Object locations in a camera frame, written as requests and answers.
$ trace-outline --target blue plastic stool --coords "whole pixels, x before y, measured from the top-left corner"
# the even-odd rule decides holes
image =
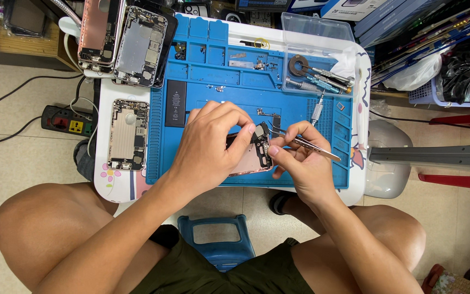
[[[213,223],[234,224],[239,231],[240,240],[237,242],[195,243],[193,241],[193,227],[200,224]],[[238,215],[235,218],[208,218],[199,220],[190,220],[189,217],[181,216],[177,219],[177,225],[184,240],[197,249],[219,271],[229,271],[238,264],[255,257],[255,251],[251,245],[248,228],[246,227],[245,215]]]

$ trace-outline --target person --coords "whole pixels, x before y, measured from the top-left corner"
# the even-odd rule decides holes
[[[226,149],[236,124],[241,130]],[[268,152],[278,164],[273,177],[289,172],[298,194],[278,199],[273,209],[319,237],[289,238],[223,273],[175,227],[160,226],[224,181],[254,129],[233,103],[210,101],[192,110],[172,167],[115,218],[118,204],[101,198],[91,183],[41,184],[17,193],[0,207],[6,263],[33,293],[421,293],[411,271],[425,247],[422,226],[392,207],[346,207],[335,192],[331,161],[291,142],[301,134],[330,149],[307,121],[271,141]]]

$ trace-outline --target leg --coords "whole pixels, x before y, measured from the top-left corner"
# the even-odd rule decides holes
[[[330,236],[325,234],[320,222],[314,221],[316,215],[300,199],[294,201],[284,205],[283,211],[302,222],[306,220],[305,224],[322,233],[320,237],[291,249],[295,265],[306,282],[315,293],[360,293],[355,278]],[[357,206],[352,211],[410,271],[416,267],[426,239],[425,231],[417,220],[403,211],[384,205]]]
[[[0,250],[31,291],[70,252],[113,219],[118,204],[101,198],[91,183],[42,184],[0,206]],[[168,250],[152,241],[137,253],[116,293],[131,291]]]

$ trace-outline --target tweezers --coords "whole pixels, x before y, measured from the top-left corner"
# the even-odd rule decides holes
[[[271,126],[273,127],[273,129],[276,129],[278,130],[278,132],[270,129],[271,133],[273,134],[276,134],[280,137],[285,137],[286,135],[284,135],[286,133],[286,131],[284,130],[281,130],[279,128],[277,128],[276,126],[274,126],[273,124],[271,124]],[[334,161],[336,162],[339,162],[340,161],[340,157],[336,156],[335,154],[329,152],[329,151],[326,151],[320,147],[318,147],[317,145],[315,144],[312,144],[311,142],[309,142],[308,140],[304,139],[303,137],[300,137],[300,136],[295,136],[293,138],[293,142],[299,144],[300,146],[304,147],[304,148],[307,148],[309,150],[313,150],[313,151],[317,151],[320,153],[320,155],[324,156],[324,157],[327,157],[329,159],[333,159]]]

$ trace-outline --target phone battery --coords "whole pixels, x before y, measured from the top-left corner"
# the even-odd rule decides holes
[[[186,126],[186,82],[169,79],[166,86],[165,126]]]

